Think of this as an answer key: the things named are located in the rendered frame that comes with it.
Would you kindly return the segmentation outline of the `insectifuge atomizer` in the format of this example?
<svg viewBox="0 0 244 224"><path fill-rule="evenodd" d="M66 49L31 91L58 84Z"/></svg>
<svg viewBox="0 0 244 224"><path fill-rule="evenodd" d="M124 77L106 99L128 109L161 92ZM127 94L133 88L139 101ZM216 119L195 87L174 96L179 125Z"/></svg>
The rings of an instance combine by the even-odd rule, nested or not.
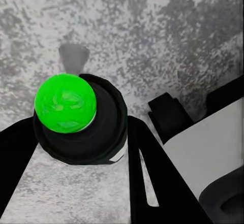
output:
<svg viewBox="0 0 244 224"><path fill-rule="evenodd" d="M43 150L69 165L111 165L128 146L128 108L108 80L81 74L90 50L58 48L66 74L49 78L35 97L33 126Z"/></svg>

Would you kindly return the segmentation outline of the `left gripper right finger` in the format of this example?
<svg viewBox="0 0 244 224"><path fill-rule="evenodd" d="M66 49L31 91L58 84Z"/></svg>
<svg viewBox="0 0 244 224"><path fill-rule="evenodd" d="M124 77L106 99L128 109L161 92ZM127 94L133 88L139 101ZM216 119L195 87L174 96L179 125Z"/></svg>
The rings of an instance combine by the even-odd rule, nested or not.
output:
<svg viewBox="0 0 244 224"><path fill-rule="evenodd" d="M213 224L148 124L128 116L131 224ZM147 203L141 150L159 207Z"/></svg>

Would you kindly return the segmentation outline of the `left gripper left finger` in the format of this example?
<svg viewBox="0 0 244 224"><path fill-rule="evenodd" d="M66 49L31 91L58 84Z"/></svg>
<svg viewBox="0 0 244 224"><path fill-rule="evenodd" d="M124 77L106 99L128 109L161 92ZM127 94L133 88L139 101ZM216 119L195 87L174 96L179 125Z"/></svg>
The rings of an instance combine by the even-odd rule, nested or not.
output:
<svg viewBox="0 0 244 224"><path fill-rule="evenodd" d="M0 132L0 218L38 143L33 117Z"/></svg>

